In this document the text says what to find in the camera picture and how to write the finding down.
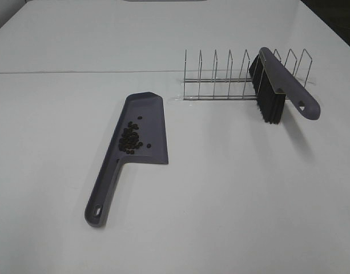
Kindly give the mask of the grey plastic dustpan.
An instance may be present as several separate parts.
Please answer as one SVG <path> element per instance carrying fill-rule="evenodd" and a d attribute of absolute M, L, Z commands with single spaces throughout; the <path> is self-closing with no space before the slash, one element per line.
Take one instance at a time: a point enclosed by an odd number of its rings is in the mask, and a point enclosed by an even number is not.
<path fill-rule="evenodd" d="M 151 148 L 141 148 L 134 155 L 118 150 L 120 134 L 129 120 L 142 115 L 140 135 Z M 127 163 L 168 164 L 163 99 L 153 92 L 129 95 L 120 113 L 103 163 L 85 209 L 85 220 L 92 227 L 106 224 L 112 198 L 122 167 Z"/>

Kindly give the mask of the pile of coffee beans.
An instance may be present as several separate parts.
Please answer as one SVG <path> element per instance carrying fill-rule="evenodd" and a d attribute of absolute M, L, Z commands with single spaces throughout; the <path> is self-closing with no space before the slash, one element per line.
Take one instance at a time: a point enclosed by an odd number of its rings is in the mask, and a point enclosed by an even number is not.
<path fill-rule="evenodd" d="M 144 143 L 140 135 L 140 122 L 143 116 L 139 115 L 135 120 L 129 120 L 126 124 L 118 141 L 118 150 L 128 155 L 134 155 L 141 148 L 151 148 L 151 143 Z"/>

